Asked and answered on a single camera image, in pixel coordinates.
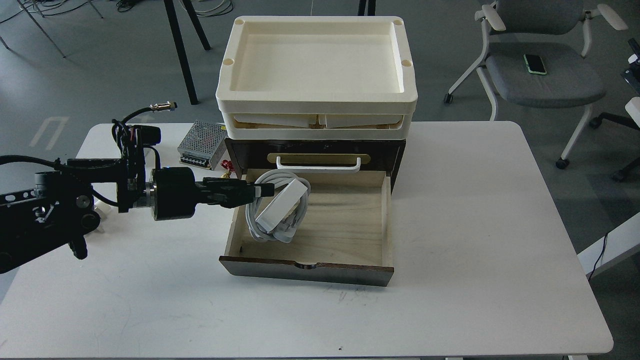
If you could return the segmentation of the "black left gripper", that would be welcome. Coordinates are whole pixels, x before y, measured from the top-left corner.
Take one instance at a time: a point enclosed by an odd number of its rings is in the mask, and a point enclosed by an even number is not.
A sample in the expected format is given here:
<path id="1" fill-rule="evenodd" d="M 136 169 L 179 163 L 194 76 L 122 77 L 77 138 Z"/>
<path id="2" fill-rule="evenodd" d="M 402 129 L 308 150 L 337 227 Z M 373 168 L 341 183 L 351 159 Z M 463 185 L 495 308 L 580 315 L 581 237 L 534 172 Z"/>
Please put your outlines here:
<path id="1" fill-rule="evenodd" d="M 197 204 L 237 208 L 275 194 L 272 183 L 247 182 L 240 178 L 204 177 L 196 182 L 194 172 L 188 167 L 155 169 L 151 177 L 155 221 L 191 218 Z"/>

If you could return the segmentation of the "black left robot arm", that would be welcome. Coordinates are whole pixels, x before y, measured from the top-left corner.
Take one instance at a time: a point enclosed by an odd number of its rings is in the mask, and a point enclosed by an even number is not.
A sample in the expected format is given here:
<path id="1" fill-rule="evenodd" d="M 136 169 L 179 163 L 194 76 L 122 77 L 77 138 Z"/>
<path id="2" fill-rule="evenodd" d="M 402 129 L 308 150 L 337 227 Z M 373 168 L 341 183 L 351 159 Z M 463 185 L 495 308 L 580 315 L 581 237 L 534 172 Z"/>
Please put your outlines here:
<path id="1" fill-rule="evenodd" d="M 46 161 L 25 155 L 3 155 L 2 164 L 33 163 L 51 171 L 35 174 L 32 189 L 2 194 L 0 211 L 0 270 L 7 273 L 46 253 L 69 245 L 77 259 L 88 255 L 85 235 L 96 230 L 101 215 L 95 200 L 120 213 L 131 208 L 151 208 L 156 221 L 188 219 L 198 204 L 237 208 L 273 196 L 273 184 L 237 178 L 206 177 L 196 181 L 187 167 L 155 168 L 146 180 L 144 150 L 154 150 L 162 134 L 158 127 L 129 125 L 146 112 L 172 111 L 172 101 L 138 109 L 123 120 L 112 121 L 112 137 L 119 158 L 71 158 Z"/>

